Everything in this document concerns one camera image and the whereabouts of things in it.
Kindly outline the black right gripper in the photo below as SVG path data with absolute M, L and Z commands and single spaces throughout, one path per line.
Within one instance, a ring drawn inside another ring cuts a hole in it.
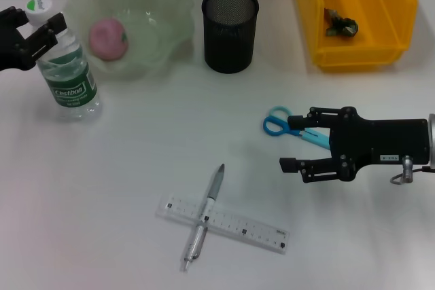
M 280 158 L 283 173 L 300 173 L 304 183 L 352 181 L 370 165 L 414 165 L 430 161 L 430 136 L 426 119 L 367 120 L 353 107 L 311 107 L 306 116 L 291 115 L 292 130 L 325 128 L 330 131 L 332 158 L 298 160 Z

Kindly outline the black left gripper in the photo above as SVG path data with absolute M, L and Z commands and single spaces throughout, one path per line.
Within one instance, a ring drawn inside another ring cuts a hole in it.
M 0 11 L 0 71 L 28 71 L 57 43 L 56 35 L 67 28 L 62 13 L 57 13 L 26 39 L 16 29 L 29 23 L 25 12 L 11 6 Z

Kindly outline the blue scissors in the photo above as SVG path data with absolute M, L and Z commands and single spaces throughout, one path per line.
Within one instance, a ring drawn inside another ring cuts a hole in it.
M 287 121 L 291 115 L 292 112 L 287 107 L 275 106 L 271 108 L 263 120 L 263 131 L 272 137 L 289 134 L 324 149 L 330 149 L 328 136 L 310 128 L 303 130 L 291 129 Z

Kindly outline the clear green-label water bottle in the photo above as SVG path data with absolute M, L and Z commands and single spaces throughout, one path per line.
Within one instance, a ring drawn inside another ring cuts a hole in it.
M 101 104 L 82 46 L 69 29 L 57 33 L 56 40 L 57 44 L 37 61 L 37 67 L 64 118 L 92 117 Z

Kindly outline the pink toy peach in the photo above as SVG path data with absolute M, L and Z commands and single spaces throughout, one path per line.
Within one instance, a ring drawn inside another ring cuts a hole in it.
M 118 60 L 126 54 L 128 37 L 122 23 L 106 18 L 94 23 L 89 30 L 91 52 L 101 60 Z

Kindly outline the transparent plastic ruler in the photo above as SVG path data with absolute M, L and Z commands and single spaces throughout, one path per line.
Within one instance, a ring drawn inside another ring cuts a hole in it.
M 289 232 L 238 215 L 218 204 L 170 195 L 160 201 L 157 214 L 185 225 L 195 226 L 201 222 L 211 233 L 282 255 L 288 248 Z

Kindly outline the green plastic wrapper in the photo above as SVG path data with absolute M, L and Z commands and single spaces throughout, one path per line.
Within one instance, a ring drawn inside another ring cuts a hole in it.
M 359 26 L 355 20 L 343 18 L 336 10 L 325 8 L 324 18 L 329 24 L 329 27 L 326 29 L 326 36 L 328 37 L 355 37 L 359 31 Z

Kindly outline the silver ballpoint pen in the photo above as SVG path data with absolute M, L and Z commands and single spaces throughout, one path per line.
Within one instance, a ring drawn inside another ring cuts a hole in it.
M 187 272 L 189 265 L 196 260 L 201 254 L 201 250 L 208 231 L 209 213 L 214 207 L 215 201 L 219 194 L 222 181 L 224 179 L 225 164 L 221 164 L 215 173 L 209 187 L 204 203 L 198 212 L 198 222 L 196 223 L 190 243 L 184 255 L 184 262 L 181 265 L 181 271 Z

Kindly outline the pale green wavy fruit bowl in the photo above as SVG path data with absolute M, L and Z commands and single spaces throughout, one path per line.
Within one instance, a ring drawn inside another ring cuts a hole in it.
M 193 0 L 68 0 L 63 14 L 92 70 L 102 78 L 126 79 L 165 66 L 193 36 L 193 7 Z M 105 18 L 118 20 L 128 41 L 126 54 L 113 61 L 98 58 L 89 43 L 91 26 Z

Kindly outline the black mesh pen holder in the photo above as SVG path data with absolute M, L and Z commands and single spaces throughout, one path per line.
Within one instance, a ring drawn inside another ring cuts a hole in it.
M 258 0 L 203 0 L 204 56 L 219 73 L 241 72 L 251 64 Z

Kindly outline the yellow plastic bin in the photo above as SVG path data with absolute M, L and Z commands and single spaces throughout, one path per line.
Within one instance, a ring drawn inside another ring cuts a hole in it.
M 311 60 L 339 71 L 390 65 L 408 50 L 413 36 L 417 0 L 296 0 Z M 326 10 L 358 24 L 353 37 L 328 36 Z

